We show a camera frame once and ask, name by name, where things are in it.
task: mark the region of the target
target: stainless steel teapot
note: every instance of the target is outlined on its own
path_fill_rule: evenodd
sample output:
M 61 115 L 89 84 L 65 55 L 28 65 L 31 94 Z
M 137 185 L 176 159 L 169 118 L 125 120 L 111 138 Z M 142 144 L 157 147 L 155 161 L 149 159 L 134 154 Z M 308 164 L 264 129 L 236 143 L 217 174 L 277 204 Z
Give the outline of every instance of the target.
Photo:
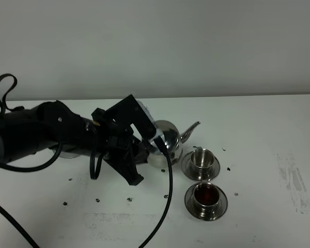
M 164 142 L 170 154 L 171 163 L 174 165 L 179 161 L 182 155 L 182 144 L 185 143 L 191 136 L 193 130 L 201 122 L 197 121 L 191 125 L 185 132 L 179 135 L 179 131 L 175 125 L 167 120 L 157 120 L 155 121 L 156 126 L 164 134 Z M 167 161 L 165 156 L 157 149 L 157 147 L 149 146 L 147 147 L 149 151 L 148 163 L 157 168 L 167 167 Z

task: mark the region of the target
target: metal saucer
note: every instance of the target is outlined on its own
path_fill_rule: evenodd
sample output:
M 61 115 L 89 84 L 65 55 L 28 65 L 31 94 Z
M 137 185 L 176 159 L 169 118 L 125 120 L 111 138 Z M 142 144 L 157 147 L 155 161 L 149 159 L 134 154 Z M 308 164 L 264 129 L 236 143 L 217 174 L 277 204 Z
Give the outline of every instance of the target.
M 185 206 L 188 212 L 204 221 L 215 221 L 227 210 L 225 193 L 209 182 L 196 183 L 185 194 Z
M 181 169 L 193 181 L 208 182 L 218 176 L 221 166 L 211 151 L 197 147 L 183 157 Z

